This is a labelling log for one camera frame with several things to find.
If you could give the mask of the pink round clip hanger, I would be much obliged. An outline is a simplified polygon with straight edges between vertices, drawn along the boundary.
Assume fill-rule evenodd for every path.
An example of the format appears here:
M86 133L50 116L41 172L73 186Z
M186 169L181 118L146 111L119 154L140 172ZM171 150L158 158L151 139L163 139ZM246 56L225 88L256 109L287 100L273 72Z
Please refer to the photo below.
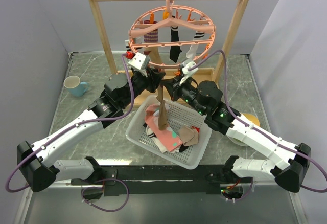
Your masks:
M183 47L190 61L207 56L216 37L216 26L201 11L165 0L161 7L143 13L132 24L125 41L128 51L169 49L169 58L177 63Z

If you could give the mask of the brown sock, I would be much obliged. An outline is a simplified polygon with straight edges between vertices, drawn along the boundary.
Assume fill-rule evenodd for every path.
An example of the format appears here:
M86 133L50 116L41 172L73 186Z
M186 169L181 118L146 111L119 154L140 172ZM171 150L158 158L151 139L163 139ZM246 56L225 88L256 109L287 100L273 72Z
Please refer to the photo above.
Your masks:
M159 130L165 130L168 127L168 118L166 112L166 103L164 100L164 88L161 84L157 89L156 99L159 102L158 128Z

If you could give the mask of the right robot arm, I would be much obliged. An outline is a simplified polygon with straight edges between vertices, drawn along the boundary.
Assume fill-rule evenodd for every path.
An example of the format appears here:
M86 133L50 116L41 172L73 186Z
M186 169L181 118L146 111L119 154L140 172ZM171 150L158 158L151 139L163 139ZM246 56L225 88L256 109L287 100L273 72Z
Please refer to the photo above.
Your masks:
M274 180L283 189L297 193L303 183L310 163L311 148L305 143L287 142L251 123L243 114L227 108L222 102L223 93L213 81L202 81L197 87L191 79L180 83L177 77L163 80L172 101L182 99L200 115L214 131L228 136L232 141L244 143L265 156L264 160L231 156L225 163L224 178L235 182L239 178L254 177Z

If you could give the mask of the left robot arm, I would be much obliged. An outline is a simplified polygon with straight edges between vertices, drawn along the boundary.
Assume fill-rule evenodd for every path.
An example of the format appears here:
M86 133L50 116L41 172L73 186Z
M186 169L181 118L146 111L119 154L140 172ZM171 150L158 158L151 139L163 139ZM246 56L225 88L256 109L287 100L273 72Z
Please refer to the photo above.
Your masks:
M134 99L144 90L154 93L165 72L148 68L140 71L112 74L104 90L88 108L72 122L52 135L30 144L17 146L17 165L33 192L46 189L55 181L83 178L96 184L101 178L101 167L91 157L79 161L59 162L59 157L86 137L110 126L126 116L123 110L134 105Z

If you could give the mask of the white plastic basket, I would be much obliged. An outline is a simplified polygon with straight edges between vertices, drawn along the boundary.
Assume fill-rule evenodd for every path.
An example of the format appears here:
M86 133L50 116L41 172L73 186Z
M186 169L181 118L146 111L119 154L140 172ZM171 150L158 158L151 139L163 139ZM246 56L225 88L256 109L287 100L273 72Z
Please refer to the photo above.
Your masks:
M205 124L205 117L196 111L170 100L165 100L165 103L167 129L158 129L158 116L153 114L158 110L159 102L155 95L150 95L133 116L126 130L126 138L174 164L189 170L195 169L204 155L212 129ZM199 130L198 143L184 152L177 152L182 145L179 130L184 126Z

